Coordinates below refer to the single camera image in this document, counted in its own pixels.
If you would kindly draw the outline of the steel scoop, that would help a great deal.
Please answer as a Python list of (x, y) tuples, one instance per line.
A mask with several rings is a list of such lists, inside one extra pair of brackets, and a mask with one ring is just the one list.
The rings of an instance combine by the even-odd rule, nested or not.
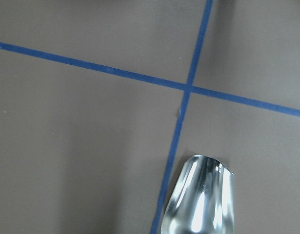
[(219, 160), (186, 160), (164, 216), (162, 234), (235, 233), (234, 174)]

